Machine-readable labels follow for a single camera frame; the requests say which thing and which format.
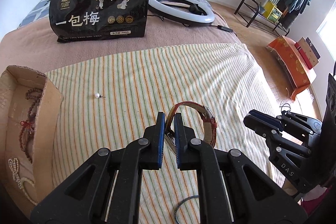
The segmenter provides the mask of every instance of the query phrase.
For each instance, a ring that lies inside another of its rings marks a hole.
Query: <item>cardboard box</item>
[[[308,45],[306,39],[304,39],[303,37],[298,41],[298,44],[300,45],[300,47],[303,49],[303,51],[305,52],[307,58],[309,59],[311,65],[313,67],[315,67],[317,65],[317,63],[319,62],[319,60],[317,59],[316,55],[314,54],[314,52],[312,51],[311,47]]]
[[[263,13],[263,16],[274,23],[276,23],[282,15],[282,12],[270,0],[267,1],[264,9],[265,12]]]
[[[32,104],[32,100],[26,100],[25,94],[31,88],[43,90],[36,112],[34,139],[27,145],[33,163],[21,151],[19,143],[20,122],[27,119]],[[8,66],[0,77],[0,179],[26,215],[34,205],[13,180],[8,159],[17,158],[20,178],[26,177],[35,183],[34,187],[24,183],[28,195],[34,201],[40,202],[53,190],[53,140],[61,101],[62,95],[58,89],[45,74],[36,70]]]

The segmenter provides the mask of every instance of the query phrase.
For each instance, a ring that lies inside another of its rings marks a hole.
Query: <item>black snack bag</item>
[[[143,37],[148,0],[50,0],[58,42]]]

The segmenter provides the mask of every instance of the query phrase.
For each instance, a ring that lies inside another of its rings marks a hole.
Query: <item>ring light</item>
[[[196,0],[169,0],[176,3],[188,4],[190,6],[196,6],[197,12],[199,14],[188,13],[182,10],[172,8],[168,5],[161,3],[163,0],[149,0],[148,9],[164,18],[186,24],[189,26],[210,26],[215,20],[215,15],[212,10],[207,7],[205,4],[200,3]]]

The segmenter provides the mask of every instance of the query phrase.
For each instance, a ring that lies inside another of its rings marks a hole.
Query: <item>white bead necklace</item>
[[[37,205],[37,202],[33,201],[31,199],[31,197],[28,195],[26,188],[24,186],[25,182],[30,183],[33,187],[35,186],[34,182],[32,182],[30,179],[22,177],[20,178],[19,176],[19,160],[17,158],[14,159],[9,159],[8,160],[8,165],[9,168],[11,169],[12,173],[13,173],[13,180],[17,183],[17,185],[19,186],[19,188],[23,191],[24,195],[26,196],[26,198],[34,205]]]

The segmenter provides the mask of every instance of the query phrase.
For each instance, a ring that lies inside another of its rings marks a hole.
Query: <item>striped bed sheet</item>
[[[192,44],[99,57],[53,70],[47,76],[63,94],[54,139],[56,187],[99,148],[116,150],[142,137],[181,101],[208,106],[218,121],[216,148],[240,149],[278,185],[283,176],[268,161],[264,139],[243,125],[257,109],[278,114],[262,69],[242,43]],[[96,99],[99,92],[105,98]],[[203,138],[196,112],[181,107],[185,125]],[[174,208],[197,194],[194,171],[179,171],[164,147],[162,169],[143,172],[139,223],[174,222]],[[197,199],[182,206],[181,223],[199,223]]]

